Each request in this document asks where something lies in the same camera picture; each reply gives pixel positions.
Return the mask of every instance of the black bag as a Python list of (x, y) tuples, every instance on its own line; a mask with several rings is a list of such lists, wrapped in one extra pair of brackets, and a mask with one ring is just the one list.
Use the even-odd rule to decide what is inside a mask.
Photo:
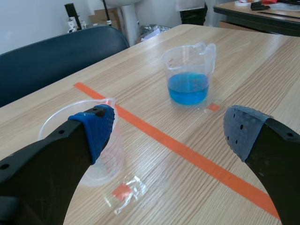
[(204, 8), (181, 11), (182, 24), (193, 24), (203, 26), (207, 13), (207, 5)]

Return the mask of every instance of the blue liquid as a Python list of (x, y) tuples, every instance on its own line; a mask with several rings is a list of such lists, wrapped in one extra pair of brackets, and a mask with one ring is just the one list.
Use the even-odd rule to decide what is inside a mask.
[(176, 74), (168, 81), (171, 98), (183, 105), (202, 102), (207, 96), (208, 87), (207, 76), (193, 72)]

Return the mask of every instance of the clear plastic cup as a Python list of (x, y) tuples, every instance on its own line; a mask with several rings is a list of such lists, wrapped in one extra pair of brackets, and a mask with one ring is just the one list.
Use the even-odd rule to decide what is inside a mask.
[(165, 63), (171, 98), (183, 105), (202, 102), (208, 95), (210, 74), (215, 69), (216, 46), (183, 45), (166, 51)]
[(68, 105), (55, 114), (53, 114), (43, 124), (39, 131), (38, 139), (46, 138), (57, 127), (68, 120), (68, 117), (79, 112), (84, 112), (96, 105), (106, 104), (111, 106), (115, 112), (115, 120), (113, 122), (112, 134), (107, 146), (101, 152), (100, 157), (94, 165), (91, 165), (84, 174), (80, 183), (86, 186), (98, 186), (112, 180), (121, 170), (124, 164), (124, 152), (121, 144), (120, 129), (118, 127), (118, 111), (115, 108), (116, 100), (114, 98), (93, 99), (75, 102)]

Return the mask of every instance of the screw hole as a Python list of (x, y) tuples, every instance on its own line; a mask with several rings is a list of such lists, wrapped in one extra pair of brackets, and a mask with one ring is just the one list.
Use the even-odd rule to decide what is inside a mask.
[(0, 169), (5, 170), (9, 168), (9, 164), (3, 164), (2, 166), (0, 166)]

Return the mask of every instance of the gray rubber gripper pad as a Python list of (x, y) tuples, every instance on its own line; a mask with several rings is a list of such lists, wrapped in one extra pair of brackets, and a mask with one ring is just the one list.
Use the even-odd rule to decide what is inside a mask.
[(226, 141), (235, 154), (244, 162), (268, 118), (255, 109), (233, 105), (224, 115), (224, 134)]

